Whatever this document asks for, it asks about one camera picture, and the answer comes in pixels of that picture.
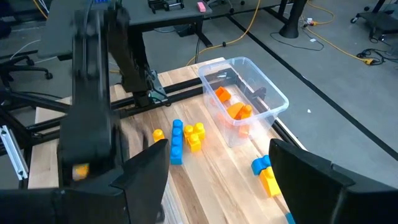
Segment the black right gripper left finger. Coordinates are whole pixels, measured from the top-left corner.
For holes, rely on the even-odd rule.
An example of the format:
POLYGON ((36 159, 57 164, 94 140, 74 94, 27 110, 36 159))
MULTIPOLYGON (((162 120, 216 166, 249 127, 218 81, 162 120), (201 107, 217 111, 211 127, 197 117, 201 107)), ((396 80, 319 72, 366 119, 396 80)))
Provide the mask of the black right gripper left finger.
POLYGON ((161 139, 123 164, 112 186, 124 192, 130 224, 155 224, 169 173, 170 146, 161 139))

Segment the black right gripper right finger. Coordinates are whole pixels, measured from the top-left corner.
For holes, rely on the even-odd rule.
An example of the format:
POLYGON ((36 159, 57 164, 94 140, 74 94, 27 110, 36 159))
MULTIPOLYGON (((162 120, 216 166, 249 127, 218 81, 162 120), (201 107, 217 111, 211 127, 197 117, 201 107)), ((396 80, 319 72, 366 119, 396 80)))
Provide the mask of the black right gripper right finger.
POLYGON ((353 179, 330 161, 280 139, 271 139, 269 157, 296 224, 335 224, 340 193, 353 179))

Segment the long blue toy block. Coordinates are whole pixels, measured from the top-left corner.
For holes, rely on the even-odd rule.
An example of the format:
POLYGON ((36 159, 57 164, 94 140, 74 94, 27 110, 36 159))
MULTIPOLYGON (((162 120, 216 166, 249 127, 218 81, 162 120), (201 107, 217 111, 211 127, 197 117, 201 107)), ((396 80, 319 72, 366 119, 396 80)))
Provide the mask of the long blue toy block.
POLYGON ((182 165, 183 157, 183 122, 175 119, 172 126, 170 164, 182 165))

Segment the orange toy block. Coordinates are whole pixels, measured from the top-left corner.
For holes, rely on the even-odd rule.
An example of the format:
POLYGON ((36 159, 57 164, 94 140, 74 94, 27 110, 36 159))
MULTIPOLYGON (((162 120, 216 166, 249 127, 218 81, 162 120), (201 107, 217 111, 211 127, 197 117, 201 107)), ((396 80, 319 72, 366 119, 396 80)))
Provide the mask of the orange toy block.
POLYGON ((228 100, 231 99, 231 94, 230 94, 229 91, 228 91, 226 88, 224 88, 223 86, 220 86, 220 87, 218 87, 218 88, 215 90, 215 95, 217 96, 217 98, 219 99, 219 101, 220 101, 221 103, 224 103, 224 102, 226 102, 226 101, 228 101, 228 100))
MULTIPOLYGON (((237 120, 243 120, 246 118, 251 117, 252 115, 252 106, 251 105, 244 105, 239 113, 236 116, 237 120)), ((249 136, 249 131, 250 131, 250 125, 249 124, 243 124, 239 127, 238 129, 238 136, 240 138, 247 138, 249 136)))

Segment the orange blocks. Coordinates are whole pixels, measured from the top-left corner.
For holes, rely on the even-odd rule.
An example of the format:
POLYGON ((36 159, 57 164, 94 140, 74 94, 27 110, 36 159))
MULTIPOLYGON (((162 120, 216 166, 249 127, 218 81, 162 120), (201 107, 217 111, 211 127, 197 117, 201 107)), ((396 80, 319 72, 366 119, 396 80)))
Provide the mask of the orange blocks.
POLYGON ((232 119, 240 120, 244 107, 245 107, 244 103, 238 102, 238 103, 231 105, 227 109, 227 112, 232 119))

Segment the yellow tape label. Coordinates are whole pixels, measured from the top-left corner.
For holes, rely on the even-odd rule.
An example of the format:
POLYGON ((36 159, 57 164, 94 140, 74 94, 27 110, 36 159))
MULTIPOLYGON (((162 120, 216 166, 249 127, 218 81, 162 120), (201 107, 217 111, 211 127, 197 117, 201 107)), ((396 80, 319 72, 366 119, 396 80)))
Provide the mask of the yellow tape label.
POLYGON ((83 180, 88 177, 90 172, 89 164, 78 164, 72 167, 72 179, 75 181, 83 180))

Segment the yellow four-stud toy block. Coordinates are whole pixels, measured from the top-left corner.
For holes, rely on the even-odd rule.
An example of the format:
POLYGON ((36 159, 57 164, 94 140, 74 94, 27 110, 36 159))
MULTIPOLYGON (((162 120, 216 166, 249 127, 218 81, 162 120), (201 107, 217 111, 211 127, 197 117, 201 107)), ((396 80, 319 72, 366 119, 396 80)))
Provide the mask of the yellow four-stud toy block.
POLYGON ((185 143, 192 152, 201 150, 201 142, 205 139, 205 127, 203 123, 196 123, 194 126, 186 125, 183 128, 185 143))

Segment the clear plastic bin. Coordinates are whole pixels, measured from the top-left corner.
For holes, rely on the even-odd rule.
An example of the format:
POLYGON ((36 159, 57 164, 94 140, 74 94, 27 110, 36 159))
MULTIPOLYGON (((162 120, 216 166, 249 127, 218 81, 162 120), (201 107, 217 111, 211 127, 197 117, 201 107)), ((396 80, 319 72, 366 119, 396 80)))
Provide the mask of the clear plastic bin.
MULTIPOLYGON (((284 103, 282 101, 283 98, 280 97, 278 92, 281 91, 276 85, 261 71, 260 68, 257 67, 250 59, 246 57, 235 57, 227 60, 222 60, 219 62, 210 63, 208 65, 203 65, 198 69, 198 77, 206 77, 209 74, 219 72, 220 70, 232 68, 234 72, 237 72, 243 78, 244 82, 249 82, 249 91, 256 91, 261 88, 265 88, 265 101, 266 103, 270 103, 271 109, 279 107, 284 103)), ((212 83, 209 82, 210 79, 206 78, 207 81, 203 83, 212 83)), ((221 74, 214 81, 221 81, 221 86, 226 88, 231 94, 231 99, 221 103, 217 96, 215 95, 215 90, 218 87, 213 87, 212 91, 210 88, 203 87, 203 97, 205 106, 208 112, 211 114, 213 121, 217 125, 221 135, 223 136, 225 142, 229 147, 235 147, 245 142, 253 139, 259 139, 265 136, 270 130, 272 123, 274 120, 271 120, 271 125, 269 126, 268 121, 260 121, 258 118, 255 118, 259 112, 255 109, 255 107, 251 104, 249 100, 244 95, 245 89, 244 87, 238 87, 236 85, 228 85, 226 86, 226 74, 221 74), (235 120, 232 119, 227 109, 238 102, 242 102, 245 105, 252 106, 252 115, 249 118, 243 120, 235 120), (247 138, 240 138, 238 136, 238 129, 243 124, 250 125, 249 136, 247 138)))

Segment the black office chair base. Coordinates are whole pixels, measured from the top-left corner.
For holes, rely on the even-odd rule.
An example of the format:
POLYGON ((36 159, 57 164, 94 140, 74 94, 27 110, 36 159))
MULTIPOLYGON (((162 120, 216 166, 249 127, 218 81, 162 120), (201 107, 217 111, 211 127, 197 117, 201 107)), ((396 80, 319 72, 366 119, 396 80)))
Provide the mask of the black office chair base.
POLYGON ((6 62, 0 62, 0 81, 2 81, 5 88, 10 89, 10 82, 14 81, 10 73, 25 71, 44 72, 47 80, 53 78, 53 75, 46 68, 36 67, 35 62, 29 56, 23 55, 6 62))

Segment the dark grey desk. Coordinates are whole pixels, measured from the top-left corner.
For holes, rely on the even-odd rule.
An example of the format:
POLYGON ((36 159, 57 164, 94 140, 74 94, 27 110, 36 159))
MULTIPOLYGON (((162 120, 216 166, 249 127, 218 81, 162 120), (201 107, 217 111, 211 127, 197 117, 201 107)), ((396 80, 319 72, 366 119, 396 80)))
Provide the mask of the dark grey desk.
MULTIPOLYGON (((147 32, 155 28, 176 26, 182 24, 196 24, 196 34, 207 47, 212 43, 201 31, 203 18, 212 13, 209 7, 201 13, 197 2, 200 0, 183 0, 183 9, 157 11, 153 13, 148 7, 147 0, 122 0, 130 16, 130 26, 147 32)), ((92 0, 53 0, 50 5, 48 19, 38 47, 39 58, 61 57, 67 60, 72 52, 72 20, 75 11, 85 12, 92 0)))

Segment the black pole base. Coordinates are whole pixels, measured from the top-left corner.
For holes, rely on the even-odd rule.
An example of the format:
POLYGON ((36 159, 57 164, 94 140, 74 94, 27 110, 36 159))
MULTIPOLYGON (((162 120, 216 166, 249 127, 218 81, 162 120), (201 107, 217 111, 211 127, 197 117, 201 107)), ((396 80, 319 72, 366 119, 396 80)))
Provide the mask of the black pole base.
POLYGON ((282 37, 295 39, 299 36, 299 17, 302 15, 307 0, 294 0, 287 23, 279 31, 282 37))

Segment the black wheeled base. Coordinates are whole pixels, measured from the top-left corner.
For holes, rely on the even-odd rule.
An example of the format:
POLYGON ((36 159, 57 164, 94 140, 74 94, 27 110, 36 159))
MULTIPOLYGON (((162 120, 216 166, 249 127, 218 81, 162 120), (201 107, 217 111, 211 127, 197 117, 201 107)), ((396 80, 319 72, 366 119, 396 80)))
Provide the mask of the black wheeled base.
POLYGON ((377 36, 383 40, 385 35, 398 34, 398 0, 389 3, 382 9, 386 0, 378 0, 372 10, 365 7, 363 12, 357 13, 350 23, 354 24, 359 18, 363 18, 369 26, 369 38, 377 36))

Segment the silver aluminium bracket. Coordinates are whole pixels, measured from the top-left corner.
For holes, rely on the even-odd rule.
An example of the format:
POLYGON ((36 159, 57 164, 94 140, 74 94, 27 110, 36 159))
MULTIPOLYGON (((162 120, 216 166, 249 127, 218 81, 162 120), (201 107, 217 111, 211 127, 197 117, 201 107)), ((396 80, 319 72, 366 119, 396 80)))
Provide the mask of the silver aluminium bracket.
POLYGON ((28 179, 29 168, 23 154, 21 153, 21 149, 12 130, 9 129, 6 125, 0 126, 0 138, 6 149, 7 155, 10 158, 18 179, 28 179))

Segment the black clamp mount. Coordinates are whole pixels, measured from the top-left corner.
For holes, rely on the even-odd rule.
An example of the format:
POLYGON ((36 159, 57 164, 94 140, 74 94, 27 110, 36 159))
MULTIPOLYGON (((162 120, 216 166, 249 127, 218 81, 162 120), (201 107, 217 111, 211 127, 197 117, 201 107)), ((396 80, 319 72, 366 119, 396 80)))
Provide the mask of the black clamp mount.
POLYGON ((172 7, 185 7, 183 0, 147 0, 148 6, 152 13, 155 14, 157 10, 170 11, 172 7))

